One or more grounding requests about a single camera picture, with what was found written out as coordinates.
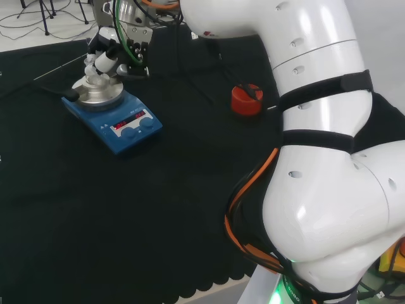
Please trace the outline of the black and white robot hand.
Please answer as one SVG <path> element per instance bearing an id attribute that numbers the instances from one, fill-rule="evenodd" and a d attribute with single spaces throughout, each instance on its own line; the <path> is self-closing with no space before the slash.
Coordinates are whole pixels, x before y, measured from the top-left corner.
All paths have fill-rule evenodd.
<path id="1" fill-rule="evenodd" d="M 88 45 L 85 76 L 148 78 L 148 47 L 152 35 L 151 28 L 132 24 L 122 25 L 120 31 L 112 26 L 100 27 Z"/>

